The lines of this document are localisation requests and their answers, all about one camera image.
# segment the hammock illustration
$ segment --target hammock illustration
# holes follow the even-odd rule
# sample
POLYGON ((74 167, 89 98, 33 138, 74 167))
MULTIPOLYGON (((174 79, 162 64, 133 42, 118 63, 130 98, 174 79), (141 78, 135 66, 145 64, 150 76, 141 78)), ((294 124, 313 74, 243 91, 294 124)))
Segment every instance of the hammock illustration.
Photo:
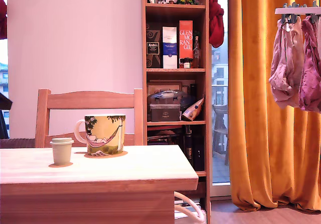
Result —
POLYGON ((119 129, 120 127, 122 127, 122 125, 119 125, 118 128, 115 130, 115 132, 114 132, 108 139, 106 139, 106 143, 105 143, 105 142, 99 142, 99 143, 97 143, 96 141, 94 142, 94 141, 92 141, 92 140, 89 139, 89 136, 88 136, 88 135, 87 135, 87 142, 88 142, 88 144, 89 144, 91 147, 93 147, 93 148, 99 148, 99 147, 101 147, 101 146, 104 146, 104 145, 106 145, 107 143, 109 143, 109 142, 116 136, 117 131, 118 131, 118 129, 119 129))

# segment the red cloth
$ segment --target red cloth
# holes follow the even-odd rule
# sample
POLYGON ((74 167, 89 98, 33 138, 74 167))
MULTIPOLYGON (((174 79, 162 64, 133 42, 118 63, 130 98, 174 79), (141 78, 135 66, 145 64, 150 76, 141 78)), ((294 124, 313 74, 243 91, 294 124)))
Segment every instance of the red cloth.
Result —
POLYGON ((4 0, 0 0, 0 39, 7 38, 7 6, 4 0))
POLYGON ((224 10, 217 0, 210 0, 210 43, 213 47, 219 47, 224 40, 224 10))

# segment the bookshelf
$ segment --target bookshelf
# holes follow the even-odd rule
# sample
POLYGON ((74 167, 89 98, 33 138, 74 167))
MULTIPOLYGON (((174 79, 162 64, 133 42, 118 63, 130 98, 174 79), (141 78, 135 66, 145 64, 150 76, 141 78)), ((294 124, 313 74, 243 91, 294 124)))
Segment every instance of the bookshelf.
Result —
POLYGON ((142 87, 143 87, 143 136, 147 145, 147 126, 178 126, 191 125, 198 128, 204 136, 205 170, 197 171, 199 176, 198 190, 192 192, 180 191, 190 198, 202 198, 202 208, 207 213, 207 223, 211 223, 210 186, 210 158, 212 143, 212 64, 211 47, 209 44, 209 0, 199 0, 201 5, 170 5, 151 4, 147 0, 141 0, 142 10, 142 87), (200 32, 200 68, 192 69, 162 69, 146 67, 146 23, 158 22, 164 26, 177 26, 180 20, 193 21, 193 30, 200 32), (197 99, 205 93, 205 101, 202 107, 200 119, 197 121, 176 122, 147 122, 147 83, 151 80, 194 80, 197 84, 197 99))

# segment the white wall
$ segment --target white wall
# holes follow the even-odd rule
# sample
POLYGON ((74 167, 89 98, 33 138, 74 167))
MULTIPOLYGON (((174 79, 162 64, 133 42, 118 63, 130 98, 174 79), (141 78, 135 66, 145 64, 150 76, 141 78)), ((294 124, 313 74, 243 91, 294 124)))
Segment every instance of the white wall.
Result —
MULTIPOLYGON (((34 138, 39 88, 132 93, 142 87, 140 2, 8 0, 11 138, 34 138)), ((85 113, 52 111, 50 134, 72 132, 85 113)), ((126 132, 133 133, 133 112, 125 113, 126 132)))

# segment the mug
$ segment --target mug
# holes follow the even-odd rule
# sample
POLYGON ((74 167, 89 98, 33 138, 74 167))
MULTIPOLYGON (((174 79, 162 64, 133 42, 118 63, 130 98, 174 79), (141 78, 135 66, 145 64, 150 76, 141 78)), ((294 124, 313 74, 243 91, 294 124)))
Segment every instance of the mug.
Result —
POLYGON ((120 154, 124 146, 125 115, 86 115, 75 127, 76 139, 87 144, 91 156, 120 154), (79 134, 79 126, 85 123, 86 140, 79 134))

